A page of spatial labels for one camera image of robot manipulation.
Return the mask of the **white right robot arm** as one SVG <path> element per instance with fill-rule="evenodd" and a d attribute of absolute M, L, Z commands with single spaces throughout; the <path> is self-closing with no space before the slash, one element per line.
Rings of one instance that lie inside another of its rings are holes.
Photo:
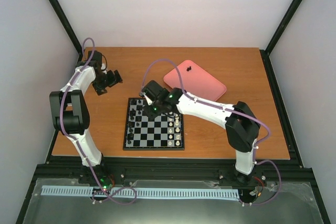
<path fill-rule="evenodd" d="M 147 102 L 144 110 L 150 119 L 173 112 L 191 115 L 223 128 L 229 145 L 236 152 L 236 170 L 244 175 L 252 173 L 255 166 L 254 145 L 259 136 L 260 123 L 247 104 L 213 102 L 181 88 L 168 91 L 154 80 L 143 86 L 139 95 Z"/>

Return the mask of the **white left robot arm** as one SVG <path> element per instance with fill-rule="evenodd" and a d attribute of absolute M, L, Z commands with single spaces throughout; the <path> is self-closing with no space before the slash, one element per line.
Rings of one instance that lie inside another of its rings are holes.
<path fill-rule="evenodd" d="M 88 60 L 77 63 L 67 84 L 49 95 L 52 122 L 75 146 L 82 165 L 94 167 L 91 178 L 97 183 L 108 180 L 109 170 L 100 165 L 102 153 L 97 149 L 89 131 L 90 115 L 84 95 L 93 86 L 97 95 L 107 93 L 110 88 L 122 82 L 117 70 L 107 69 L 107 59 L 98 51 L 89 51 Z"/>

